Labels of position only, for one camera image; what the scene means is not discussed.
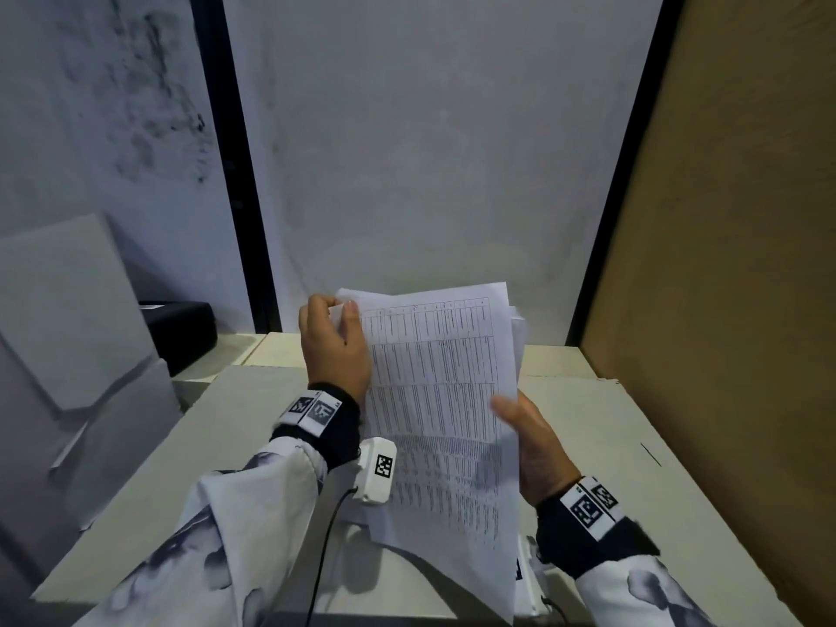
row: stained white wall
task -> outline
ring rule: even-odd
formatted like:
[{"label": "stained white wall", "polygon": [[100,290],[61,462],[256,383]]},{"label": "stained white wall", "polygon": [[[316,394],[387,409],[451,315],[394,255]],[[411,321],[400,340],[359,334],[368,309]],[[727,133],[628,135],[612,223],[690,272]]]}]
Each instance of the stained white wall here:
[{"label": "stained white wall", "polygon": [[562,344],[661,0],[224,0],[283,326],[497,280]]},{"label": "stained white wall", "polygon": [[138,297],[252,332],[189,0],[26,0]]}]

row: white sensor device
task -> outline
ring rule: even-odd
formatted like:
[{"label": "white sensor device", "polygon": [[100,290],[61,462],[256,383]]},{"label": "white sensor device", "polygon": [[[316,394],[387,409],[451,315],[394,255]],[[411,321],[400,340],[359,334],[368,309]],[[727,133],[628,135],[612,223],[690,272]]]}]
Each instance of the white sensor device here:
[{"label": "white sensor device", "polygon": [[360,472],[354,478],[357,492],[353,499],[362,504],[385,504],[392,491],[394,461],[398,450],[394,442],[385,438],[367,438],[361,442],[361,456],[357,460]]}]

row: black cable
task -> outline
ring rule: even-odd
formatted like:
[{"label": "black cable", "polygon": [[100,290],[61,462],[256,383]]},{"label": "black cable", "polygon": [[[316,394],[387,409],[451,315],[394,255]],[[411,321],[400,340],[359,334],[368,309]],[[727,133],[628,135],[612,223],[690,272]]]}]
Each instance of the black cable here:
[{"label": "black cable", "polygon": [[549,599],[546,596],[541,596],[540,600],[543,601],[543,604],[546,607],[551,607],[554,610],[558,611],[558,614],[560,614],[560,618],[563,619],[563,624],[569,624],[570,623],[570,620],[568,618],[566,618],[566,613],[563,611],[563,609],[561,609],[560,605],[558,605],[557,603],[555,603],[553,600]]},{"label": "black cable", "polygon": [[334,507],[334,514],[331,515],[331,521],[328,523],[328,530],[325,531],[325,540],[322,542],[322,555],[319,557],[319,570],[316,573],[316,582],[313,584],[313,594],[311,594],[311,606],[308,607],[308,618],[305,619],[305,627],[311,623],[311,617],[314,615],[314,605],[316,604],[316,594],[319,591],[319,580],[322,578],[322,566],[325,564],[325,549],[328,548],[328,537],[331,536],[331,527],[334,526],[334,520],[337,518],[337,512],[340,506],[343,505],[345,498],[357,492],[357,486],[350,488],[343,493],[337,505]]}]

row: sleeve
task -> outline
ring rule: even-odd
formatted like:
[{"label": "sleeve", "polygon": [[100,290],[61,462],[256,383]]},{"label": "sleeve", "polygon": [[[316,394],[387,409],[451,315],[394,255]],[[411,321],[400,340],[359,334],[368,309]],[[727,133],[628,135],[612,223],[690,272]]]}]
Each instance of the sleeve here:
[{"label": "sleeve", "polygon": [[549,497],[537,512],[541,559],[575,579],[599,627],[716,627],[594,477]]},{"label": "sleeve", "polygon": [[357,455],[359,406],[333,386],[307,394],[314,398],[306,407],[316,408],[322,397],[333,408],[324,410],[324,429],[331,423],[340,434],[310,435],[280,419],[273,439],[242,470],[210,473],[193,486],[174,534],[78,627],[262,623],[290,574],[329,468]]}]

